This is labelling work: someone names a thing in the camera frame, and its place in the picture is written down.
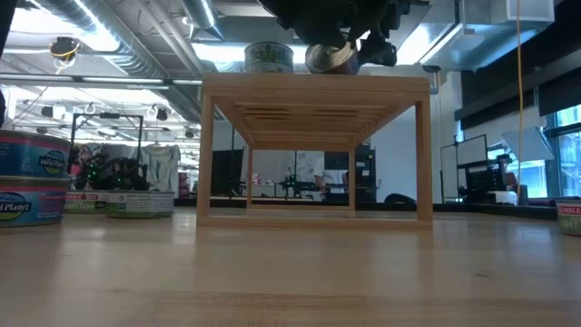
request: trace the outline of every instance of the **tuna can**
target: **tuna can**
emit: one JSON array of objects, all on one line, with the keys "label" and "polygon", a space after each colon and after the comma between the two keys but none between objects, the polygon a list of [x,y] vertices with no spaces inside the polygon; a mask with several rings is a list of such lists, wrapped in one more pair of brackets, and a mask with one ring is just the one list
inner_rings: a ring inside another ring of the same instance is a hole
[{"label": "tuna can", "polygon": [[107,217],[162,218],[173,214],[173,192],[109,191]]},{"label": "tuna can", "polygon": [[65,213],[105,214],[107,213],[107,192],[69,191],[66,194]]},{"label": "tuna can", "polygon": [[333,46],[312,45],[305,54],[305,65],[313,74],[357,74],[359,59],[357,49],[349,42],[339,49]]},{"label": "tuna can", "polygon": [[0,227],[59,223],[69,181],[0,176]]},{"label": "tuna can", "polygon": [[0,176],[64,178],[70,147],[52,136],[0,131]]},{"label": "tuna can", "polygon": [[561,233],[581,236],[581,201],[557,201],[556,209]]},{"label": "tuna can", "polygon": [[244,73],[293,73],[292,50],[276,42],[259,42],[244,50]]}]

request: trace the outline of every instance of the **cable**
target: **cable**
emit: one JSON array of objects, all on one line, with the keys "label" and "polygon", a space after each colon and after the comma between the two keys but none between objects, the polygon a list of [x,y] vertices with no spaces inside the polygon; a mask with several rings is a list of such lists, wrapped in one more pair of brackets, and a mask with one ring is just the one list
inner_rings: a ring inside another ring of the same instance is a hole
[{"label": "cable", "polygon": [[74,54],[77,50],[79,50],[79,47],[81,46],[81,42],[77,43],[76,44],[76,47],[73,50],[71,50],[71,51],[69,51],[67,53],[64,53],[64,54],[55,54],[53,52],[53,45],[54,45],[54,43],[51,43],[50,45],[48,45],[48,51],[50,51],[51,55],[56,56],[56,57],[63,57],[63,56],[65,56],[66,57],[66,60],[68,60],[69,59],[68,57],[70,55]]},{"label": "cable", "polygon": [[520,0],[517,0],[517,66],[518,66],[518,178],[517,178],[517,203],[520,200],[520,176],[523,148],[523,112],[525,110],[525,101],[523,95],[523,63],[520,40]]}]

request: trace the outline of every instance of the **fluorescent light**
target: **fluorescent light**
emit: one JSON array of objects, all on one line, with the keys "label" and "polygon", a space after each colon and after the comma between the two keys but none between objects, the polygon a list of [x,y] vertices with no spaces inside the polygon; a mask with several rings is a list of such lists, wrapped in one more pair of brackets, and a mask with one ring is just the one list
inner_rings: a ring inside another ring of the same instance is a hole
[{"label": "fluorescent light", "polygon": [[119,84],[162,84],[163,80],[156,78],[125,78],[125,77],[83,77],[88,83],[119,83]]},{"label": "fluorescent light", "polygon": [[128,84],[127,88],[130,90],[169,90],[169,85],[136,85]]},{"label": "fluorescent light", "polygon": [[428,50],[429,32],[420,24],[399,48],[398,64],[416,64]]},{"label": "fluorescent light", "polygon": [[[193,50],[202,60],[210,60],[214,63],[243,62],[244,49],[250,44],[236,45],[205,45],[192,44]],[[287,45],[294,52],[293,63],[304,64],[305,54],[307,53],[306,45]]]},{"label": "fluorescent light", "polygon": [[202,80],[173,80],[176,85],[202,85]]},{"label": "fluorescent light", "polygon": [[34,34],[54,33],[73,35],[79,32],[76,26],[63,22],[44,10],[25,10],[22,8],[16,8],[10,30],[12,32]]},{"label": "fluorescent light", "polygon": [[429,59],[431,59],[435,54],[437,54],[438,51],[440,51],[444,47],[444,45],[450,42],[450,40],[454,36],[456,36],[458,32],[460,32],[461,30],[462,24],[456,25],[456,27],[454,27],[454,29],[452,29],[450,33],[448,33],[448,35],[444,36],[444,38],[441,39],[436,46],[434,46],[431,50],[429,50],[429,52],[427,52],[423,57],[420,58],[419,63],[425,64]]},{"label": "fluorescent light", "polygon": [[[138,144],[137,141],[105,140],[105,139],[74,139],[74,142],[79,143],[79,144],[100,143],[100,144],[124,144],[124,145],[129,145],[129,146],[137,146],[137,144]],[[142,146],[147,146],[147,145],[160,145],[160,146],[178,145],[178,146],[191,148],[191,150],[188,150],[188,151],[194,151],[194,152],[196,152],[200,149],[200,142],[165,142],[165,141],[159,141],[156,143],[156,142],[152,142],[152,141],[142,141]]]},{"label": "fluorescent light", "polygon": [[49,74],[0,74],[0,80],[12,81],[44,81],[44,82],[72,82],[71,76]]}]

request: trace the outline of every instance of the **stacked cans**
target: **stacked cans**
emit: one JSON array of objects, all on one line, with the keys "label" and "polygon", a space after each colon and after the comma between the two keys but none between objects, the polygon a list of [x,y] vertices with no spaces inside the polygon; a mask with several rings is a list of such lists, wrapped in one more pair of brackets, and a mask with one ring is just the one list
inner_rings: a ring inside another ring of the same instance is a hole
[{"label": "stacked cans", "polygon": [[69,150],[56,137],[0,131],[0,227],[63,219]]}]

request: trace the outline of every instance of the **wooden table surface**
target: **wooden table surface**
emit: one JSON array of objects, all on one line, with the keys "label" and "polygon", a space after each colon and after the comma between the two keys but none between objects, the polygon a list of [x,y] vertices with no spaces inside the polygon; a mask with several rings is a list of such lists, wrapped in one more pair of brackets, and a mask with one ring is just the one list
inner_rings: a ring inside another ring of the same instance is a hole
[{"label": "wooden table surface", "polygon": [[577,327],[580,242],[477,214],[415,232],[67,215],[0,230],[0,326]]}]

